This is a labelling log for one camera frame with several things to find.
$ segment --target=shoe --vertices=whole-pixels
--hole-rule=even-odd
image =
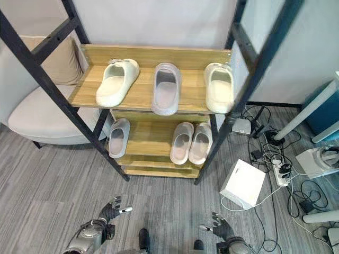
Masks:
[[[147,253],[150,253],[150,238],[147,229],[139,231],[139,246],[140,250],[146,250]]]
[[[194,248],[193,250],[204,250],[203,242],[201,240],[196,240],[194,242]]]
[[[217,114],[230,112],[234,105],[231,68],[221,63],[210,63],[204,71],[206,106]]]
[[[195,128],[194,138],[189,152],[190,162],[196,165],[203,164],[212,147],[212,143],[211,126],[208,123],[200,123]]]
[[[157,115],[173,115],[178,110],[181,91],[180,70],[171,63],[155,67],[152,111]]]
[[[171,154],[169,155],[173,163],[182,165],[187,161],[193,133],[193,124],[184,122],[177,125],[173,134]]]
[[[101,85],[96,91],[96,102],[103,107],[118,106],[139,72],[138,63],[132,59],[112,60],[106,67]]]
[[[126,118],[117,119],[111,126],[109,156],[120,158],[125,154],[130,123]]]

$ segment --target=black shoe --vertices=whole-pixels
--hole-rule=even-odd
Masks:
[[[139,246],[140,250],[146,250],[149,253],[150,250],[150,238],[147,229],[141,229],[139,231]]]
[[[201,240],[196,240],[194,242],[194,248],[193,250],[204,250],[204,247],[203,247],[203,242]]]

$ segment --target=translucent slipper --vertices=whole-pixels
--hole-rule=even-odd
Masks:
[[[180,123],[175,128],[171,147],[170,159],[173,163],[181,165],[187,161],[194,132],[193,124]]]
[[[157,115],[173,115],[178,110],[181,73],[171,63],[155,67],[152,111]]]
[[[206,160],[206,157],[212,147],[212,131],[208,123],[200,123],[195,128],[194,138],[189,152],[189,161],[200,165]]]
[[[110,61],[104,71],[101,85],[96,91],[96,102],[103,107],[118,106],[139,72],[138,63],[132,59]]]
[[[217,114],[228,113],[234,104],[231,68],[221,63],[210,63],[204,71],[206,105]]]
[[[117,119],[111,126],[109,156],[120,158],[125,154],[130,123],[126,118]]]

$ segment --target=gray slipper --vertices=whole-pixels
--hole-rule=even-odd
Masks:
[[[157,115],[173,115],[178,110],[181,73],[171,63],[155,67],[152,111]]]
[[[125,154],[130,123],[126,118],[117,119],[111,126],[109,156],[120,158]]]

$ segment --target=chair leg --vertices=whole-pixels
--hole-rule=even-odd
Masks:
[[[32,142],[35,144],[35,146],[36,146],[38,149],[41,148],[41,145],[39,144],[39,142],[36,142],[36,141],[32,141]]]

